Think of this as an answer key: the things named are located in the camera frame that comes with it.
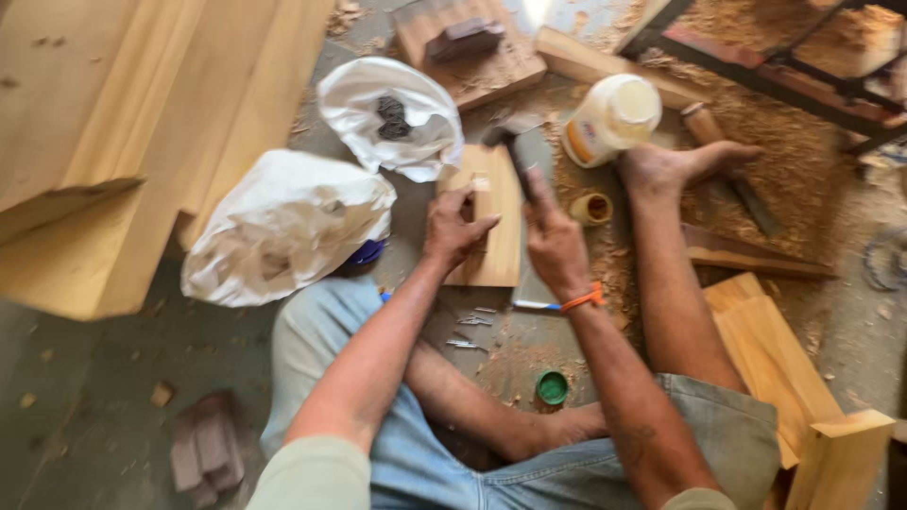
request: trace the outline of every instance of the metal frame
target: metal frame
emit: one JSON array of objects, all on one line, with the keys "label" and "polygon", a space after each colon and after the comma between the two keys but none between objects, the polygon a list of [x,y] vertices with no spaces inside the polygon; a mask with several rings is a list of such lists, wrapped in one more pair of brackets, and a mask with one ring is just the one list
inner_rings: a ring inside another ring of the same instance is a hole
[{"label": "metal frame", "polygon": [[[845,8],[880,4],[895,11],[907,11],[907,6],[890,1],[841,0],[825,14],[783,46],[756,52],[747,48],[727,46],[705,36],[674,25],[674,21],[689,6],[689,0],[667,0],[656,13],[650,14],[634,27],[618,47],[621,56],[638,59],[652,46],[677,58],[705,67],[709,71],[734,80],[745,87],[792,104],[807,112],[836,123],[870,139],[849,150],[853,153],[868,152],[892,140],[907,136],[907,123],[889,128],[885,120],[895,118],[905,111],[902,104],[866,90],[868,79],[889,73],[905,56],[907,50],[865,76],[841,78],[794,57],[795,49],[809,36],[825,25]],[[827,83],[834,92],[796,77],[804,74]]]}]

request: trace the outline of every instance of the white plastic container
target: white plastic container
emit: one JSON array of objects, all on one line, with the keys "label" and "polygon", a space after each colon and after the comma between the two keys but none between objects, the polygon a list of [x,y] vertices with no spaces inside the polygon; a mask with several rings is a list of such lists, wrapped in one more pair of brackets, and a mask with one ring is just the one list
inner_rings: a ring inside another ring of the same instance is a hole
[{"label": "white plastic container", "polygon": [[576,164],[594,168],[648,142],[660,121],[658,90],[635,74],[615,74],[592,86],[563,124],[561,143]]}]

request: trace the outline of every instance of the hand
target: hand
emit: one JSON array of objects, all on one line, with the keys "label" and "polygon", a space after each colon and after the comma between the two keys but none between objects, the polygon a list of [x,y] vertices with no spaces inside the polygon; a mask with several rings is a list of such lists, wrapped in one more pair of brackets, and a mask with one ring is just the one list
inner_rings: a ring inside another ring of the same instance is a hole
[{"label": "hand", "polygon": [[467,223],[460,211],[472,194],[470,183],[441,193],[428,206],[423,257],[440,262],[447,272],[464,263],[473,247],[501,220],[500,214],[493,214]]},{"label": "hand", "polygon": [[589,254],[582,238],[582,227],[561,211],[551,187],[538,168],[527,177],[535,198],[523,206],[528,240],[526,247],[536,274],[561,302],[581,298],[591,292]]}]

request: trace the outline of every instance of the orange string bracelet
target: orange string bracelet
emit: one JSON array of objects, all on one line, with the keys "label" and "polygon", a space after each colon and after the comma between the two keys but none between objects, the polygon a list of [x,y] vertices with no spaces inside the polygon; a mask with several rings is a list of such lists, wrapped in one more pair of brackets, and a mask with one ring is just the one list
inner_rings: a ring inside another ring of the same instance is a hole
[{"label": "orange string bracelet", "polygon": [[601,282],[600,281],[595,281],[592,283],[592,292],[590,292],[589,294],[587,294],[581,298],[576,298],[571,301],[567,301],[566,303],[562,304],[561,305],[561,315],[564,315],[567,313],[568,310],[576,308],[579,305],[589,302],[589,301],[591,301],[593,305],[597,305],[597,306],[603,306],[606,303],[605,299],[601,296]]}]

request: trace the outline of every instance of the hammer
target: hammer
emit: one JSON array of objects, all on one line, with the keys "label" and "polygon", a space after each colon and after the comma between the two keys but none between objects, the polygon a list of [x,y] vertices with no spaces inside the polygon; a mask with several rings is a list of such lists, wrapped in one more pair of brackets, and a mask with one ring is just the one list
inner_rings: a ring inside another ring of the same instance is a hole
[{"label": "hammer", "polygon": [[513,162],[513,169],[516,171],[516,177],[520,181],[522,195],[530,204],[535,204],[535,196],[532,195],[532,188],[529,186],[529,179],[526,177],[526,166],[522,163],[520,154],[516,150],[516,137],[531,131],[541,125],[541,119],[535,115],[527,113],[515,113],[499,115],[492,120],[492,125],[482,136],[482,144],[493,149],[500,144],[507,147]]}]

